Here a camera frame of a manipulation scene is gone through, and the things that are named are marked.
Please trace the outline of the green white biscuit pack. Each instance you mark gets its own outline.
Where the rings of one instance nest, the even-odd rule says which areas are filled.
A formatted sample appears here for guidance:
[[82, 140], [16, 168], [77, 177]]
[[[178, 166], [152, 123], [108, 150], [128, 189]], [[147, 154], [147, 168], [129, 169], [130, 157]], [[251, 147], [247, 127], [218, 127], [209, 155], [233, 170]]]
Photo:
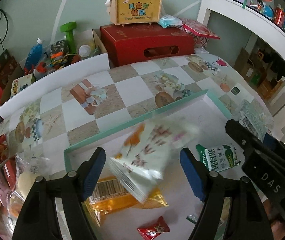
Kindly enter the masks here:
[[222, 172], [241, 163], [232, 144], [223, 144], [211, 148], [205, 148], [198, 144], [196, 150], [199, 153], [200, 161], [209, 171]]

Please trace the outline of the pink snack bag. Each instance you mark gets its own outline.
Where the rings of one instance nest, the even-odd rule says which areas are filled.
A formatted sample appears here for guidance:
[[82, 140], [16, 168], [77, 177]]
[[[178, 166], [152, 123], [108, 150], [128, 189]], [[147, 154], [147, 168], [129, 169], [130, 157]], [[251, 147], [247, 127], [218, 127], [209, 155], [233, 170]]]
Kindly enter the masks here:
[[10, 188], [9, 185], [4, 178], [4, 175], [0, 171], [0, 201], [2, 202], [3, 205], [6, 205], [7, 203], [7, 197], [10, 194]]

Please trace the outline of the clear bag round bun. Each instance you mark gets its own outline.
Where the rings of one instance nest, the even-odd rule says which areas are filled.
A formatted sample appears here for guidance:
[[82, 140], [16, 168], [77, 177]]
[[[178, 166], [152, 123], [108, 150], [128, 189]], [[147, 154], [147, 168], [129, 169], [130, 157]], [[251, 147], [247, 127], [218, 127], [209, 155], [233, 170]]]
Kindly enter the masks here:
[[48, 158], [32, 157], [30, 159], [24, 159], [22, 155], [15, 156], [15, 164], [15, 191], [24, 201], [38, 176], [42, 176], [45, 179], [49, 178], [52, 165]]

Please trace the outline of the dark red snack pack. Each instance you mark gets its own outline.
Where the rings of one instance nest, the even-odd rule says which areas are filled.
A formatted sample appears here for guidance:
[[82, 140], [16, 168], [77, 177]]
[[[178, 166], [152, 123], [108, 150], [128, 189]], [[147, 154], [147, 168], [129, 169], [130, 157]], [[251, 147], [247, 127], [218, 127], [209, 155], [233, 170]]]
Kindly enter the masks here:
[[4, 176], [11, 190], [15, 189], [16, 184], [16, 163], [15, 158], [10, 158], [3, 166]]

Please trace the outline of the yellow snack pack with barcode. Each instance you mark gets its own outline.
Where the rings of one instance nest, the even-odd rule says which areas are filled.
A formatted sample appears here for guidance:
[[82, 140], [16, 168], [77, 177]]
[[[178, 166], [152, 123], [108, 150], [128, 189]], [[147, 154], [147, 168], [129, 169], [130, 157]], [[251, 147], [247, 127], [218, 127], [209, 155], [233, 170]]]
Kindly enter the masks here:
[[156, 209], [168, 207], [168, 204], [158, 188], [155, 188], [144, 203], [138, 202], [116, 179], [109, 176], [98, 180], [93, 194], [83, 203], [87, 217], [97, 226], [101, 226], [106, 216], [128, 208]]

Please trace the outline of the small red candy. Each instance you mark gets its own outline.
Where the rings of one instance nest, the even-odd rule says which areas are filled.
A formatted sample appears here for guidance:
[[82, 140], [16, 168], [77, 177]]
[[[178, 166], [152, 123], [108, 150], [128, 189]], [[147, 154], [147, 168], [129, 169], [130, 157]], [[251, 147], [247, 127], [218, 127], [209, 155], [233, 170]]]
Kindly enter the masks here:
[[170, 228], [162, 216], [156, 222], [145, 227], [137, 228], [138, 233], [144, 240], [154, 240], [162, 233], [170, 232]]

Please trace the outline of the white snack bag orange print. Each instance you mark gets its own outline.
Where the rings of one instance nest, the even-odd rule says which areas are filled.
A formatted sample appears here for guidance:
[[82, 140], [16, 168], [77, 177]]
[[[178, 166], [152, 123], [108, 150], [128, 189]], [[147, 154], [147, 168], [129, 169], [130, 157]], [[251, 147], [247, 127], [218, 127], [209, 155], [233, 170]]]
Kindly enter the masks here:
[[108, 161], [112, 174], [140, 203], [164, 179], [168, 165], [199, 134], [183, 119], [150, 119], [142, 122]]

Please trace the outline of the teal silver snack pack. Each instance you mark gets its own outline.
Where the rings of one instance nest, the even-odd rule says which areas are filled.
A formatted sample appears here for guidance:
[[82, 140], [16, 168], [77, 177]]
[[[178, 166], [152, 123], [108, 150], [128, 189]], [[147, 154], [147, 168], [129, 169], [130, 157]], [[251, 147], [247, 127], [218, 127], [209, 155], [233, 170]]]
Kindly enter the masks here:
[[243, 99], [233, 117], [260, 141], [264, 140], [266, 133], [271, 134], [274, 128], [273, 117], [256, 99], [251, 102]]

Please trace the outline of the jelly cup pudding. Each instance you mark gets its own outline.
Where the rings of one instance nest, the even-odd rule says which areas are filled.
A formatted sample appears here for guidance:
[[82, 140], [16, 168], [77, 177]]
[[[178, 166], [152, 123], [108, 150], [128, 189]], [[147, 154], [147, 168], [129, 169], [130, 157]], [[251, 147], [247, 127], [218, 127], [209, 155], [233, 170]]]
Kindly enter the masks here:
[[10, 195], [8, 199], [8, 213], [10, 216], [14, 219], [17, 219], [19, 217], [19, 214], [21, 212], [21, 209], [23, 207], [23, 201], [20, 197], [16, 195]]

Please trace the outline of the white shelf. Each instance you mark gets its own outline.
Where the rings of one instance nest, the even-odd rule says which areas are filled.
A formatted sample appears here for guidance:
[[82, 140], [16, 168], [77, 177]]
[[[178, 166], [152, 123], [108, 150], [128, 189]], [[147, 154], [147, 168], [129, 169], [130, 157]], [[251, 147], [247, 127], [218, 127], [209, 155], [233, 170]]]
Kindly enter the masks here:
[[[197, 21], [207, 25], [211, 12], [221, 14], [267, 42], [285, 60], [285, 33], [270, 20], [234, 0], [201, 0]], [[276, 137], [285, 129], [285, 104], [274, 115]]]

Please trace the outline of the red patterned pouch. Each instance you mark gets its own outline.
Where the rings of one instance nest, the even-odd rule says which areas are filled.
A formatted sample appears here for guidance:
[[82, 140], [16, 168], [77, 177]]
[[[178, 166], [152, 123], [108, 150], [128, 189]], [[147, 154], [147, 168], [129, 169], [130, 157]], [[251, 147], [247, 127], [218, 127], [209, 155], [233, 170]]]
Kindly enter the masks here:
[[193, 37], [194, 48], [206, 48], [209, 40], [220, 40], [221, 37], [211, 31], [207, 26], [196, 20], [183, 18], [181, 30]]

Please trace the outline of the small snack card box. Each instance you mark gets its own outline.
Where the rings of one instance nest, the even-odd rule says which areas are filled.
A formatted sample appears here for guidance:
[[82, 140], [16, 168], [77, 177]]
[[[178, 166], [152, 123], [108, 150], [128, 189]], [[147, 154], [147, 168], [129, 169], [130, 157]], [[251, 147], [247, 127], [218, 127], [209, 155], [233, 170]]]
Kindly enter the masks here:
[[10, 97], [11, 98], [14, 97], [16, 94], [21, 92], [23, 89], [30, 86], [32, 83], [34, 83], [34, 75], [32, 73], [13, 80]]

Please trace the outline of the blue bottle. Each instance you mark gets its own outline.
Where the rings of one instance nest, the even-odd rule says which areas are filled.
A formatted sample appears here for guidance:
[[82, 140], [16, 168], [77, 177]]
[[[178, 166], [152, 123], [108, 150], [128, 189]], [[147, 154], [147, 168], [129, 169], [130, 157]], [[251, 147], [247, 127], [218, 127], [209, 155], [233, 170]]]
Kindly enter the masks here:
[[43, 41], [38, 38], [36, 45], [34, 45], [25, 61], [24, 65], [24, 74], [28, 75], [32, 72], [32, 70], [37, 66], [40, 58], [43, 54]]

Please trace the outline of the yellow children's day box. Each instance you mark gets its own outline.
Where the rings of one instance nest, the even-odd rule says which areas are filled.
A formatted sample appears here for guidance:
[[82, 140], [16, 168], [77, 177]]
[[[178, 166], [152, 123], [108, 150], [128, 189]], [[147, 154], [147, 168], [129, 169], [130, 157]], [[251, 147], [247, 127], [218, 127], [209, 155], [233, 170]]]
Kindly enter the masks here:
[[107, 14], [114, 25], [158, 23], [162, 0], [107, 0]]

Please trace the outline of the green dumbbell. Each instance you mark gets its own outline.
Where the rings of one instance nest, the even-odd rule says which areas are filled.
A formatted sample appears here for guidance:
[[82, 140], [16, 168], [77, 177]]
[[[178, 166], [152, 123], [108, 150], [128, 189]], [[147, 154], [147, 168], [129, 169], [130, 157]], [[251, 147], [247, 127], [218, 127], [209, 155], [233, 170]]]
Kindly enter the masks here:
[[74, 40], [74, 29], [77, 28], [77, 23], [75, 21], [65, 23], [60, 26], [60, 31], [65, 34], [66, 41], [70, 48], [70, 53], [75, 54], [76, 53], [76, 45]]

